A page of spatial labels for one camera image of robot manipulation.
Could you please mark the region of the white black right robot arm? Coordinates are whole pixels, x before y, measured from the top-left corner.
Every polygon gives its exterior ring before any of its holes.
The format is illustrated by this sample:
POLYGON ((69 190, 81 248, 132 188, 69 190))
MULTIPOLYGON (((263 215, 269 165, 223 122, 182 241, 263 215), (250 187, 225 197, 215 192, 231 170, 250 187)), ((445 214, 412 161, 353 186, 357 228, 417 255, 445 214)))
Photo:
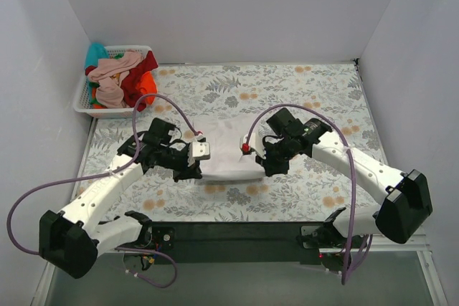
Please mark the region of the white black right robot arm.
POLYGON ((355 247, 365 235, 381 234, 397 244, 406 243, 432 213, 426 176, 416 169, 409 173, 392 168, 352 148, 329 120, 321 115, 306 122, 294 118, 289 105, 275 107, 267 119, 274 142, 255 132, 240 141, 244 154, 255 153, 255 161, 268 177, 287 174, 298 155, 322 162, 351 180, 351 192, 363 188, 375 206, 342 207, 310 234, 302 236, 310 247, 355 247))

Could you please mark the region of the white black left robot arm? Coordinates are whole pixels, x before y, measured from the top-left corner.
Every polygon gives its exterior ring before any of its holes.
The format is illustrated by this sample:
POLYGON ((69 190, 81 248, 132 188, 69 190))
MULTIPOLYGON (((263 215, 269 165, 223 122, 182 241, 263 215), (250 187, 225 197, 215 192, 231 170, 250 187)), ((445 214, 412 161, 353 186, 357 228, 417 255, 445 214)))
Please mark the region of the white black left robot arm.
POLYGON ((172 171, 173 180, 200 179, 200 162, 210 157, 204 135, 193 141, 173 139, 176 126, 154 118, 150 128, 132 135, 117 150, 107 176, 92 183, 59 212, 47 211, 39 221, 39 255, 78 279, 102 254, 117 247, 161 251, 170 249, 175 231, 160 227, 145 214, 127 211, 110 221, 105 213, 132 184, 154 167, 172 171))

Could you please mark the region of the white t shirt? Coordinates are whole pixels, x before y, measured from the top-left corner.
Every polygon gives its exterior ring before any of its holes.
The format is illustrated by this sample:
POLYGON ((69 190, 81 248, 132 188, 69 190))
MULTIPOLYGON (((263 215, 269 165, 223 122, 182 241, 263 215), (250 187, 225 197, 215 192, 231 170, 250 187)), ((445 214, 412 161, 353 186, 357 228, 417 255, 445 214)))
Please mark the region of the white t shirt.
POLYGON ((218 119, 203 115, 193 119, 210 146, 210 159, 202 161, 202 178, 208 181, 251 181, 265 176, 253 156, 244 156, 240 140, 248 134, 254 115, 242 114, 218 119))

